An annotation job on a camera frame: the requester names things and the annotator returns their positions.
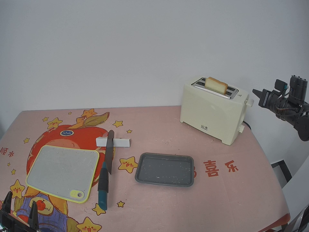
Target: cream toaster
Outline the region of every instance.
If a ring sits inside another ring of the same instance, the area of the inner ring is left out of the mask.
[[[231,145],[243,131],[246,108],[252,107],[254,101],[248,92],[234,85],[228,85],[225,94],[205,88],[205,80],[197,77],[185,83],[180,122]]]

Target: knife handle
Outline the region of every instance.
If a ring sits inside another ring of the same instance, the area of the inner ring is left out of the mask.
[[[100,175],[98,178],[98,205],[103,210],[107,210],[107,193],[108,193],[108,170],[106,162],[103,162]]]

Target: table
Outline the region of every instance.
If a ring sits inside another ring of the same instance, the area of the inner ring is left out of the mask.
[[[30,204],[37,202],[43,232],[258,232],[288,222],[280,184],[247,126],[228,146],[180,123],[179,117],[180,106],[23,111],[0,141],[0,200],[11,190],[12,214],[24,221]],[[116,138],[131,138],[131,147],[115,150],[108,210],[103,211],[96,184],[105,148],[97,147],[95,138],[107,136],[110,129]],[[27,188],[26,174],[43,145],[100,153],[86,203]],[[136,182],[136,168],[120,167],[121,159],[138,163],[144,152],[193,157],[194,184],[179,188]]]

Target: bread slice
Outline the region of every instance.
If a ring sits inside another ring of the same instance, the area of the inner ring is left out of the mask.
[[[206,78],[206,81],[205,81],[205,88],[211,89],[221,94],[225,94],[226,89],[227,89],[227,84],[220,82],[217,79],[214,79],[212,77],[208,77]]]

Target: knife blade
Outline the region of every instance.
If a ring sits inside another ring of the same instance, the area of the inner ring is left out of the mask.
[[[114,154],[114,131],[110,130],[108,132],[107,136],[107,142],[106,142],[106,150],[105,150],[105,162],[107,165],[107,170],[110,174],[112,174],[112,160],[113,160],[113,154]]]

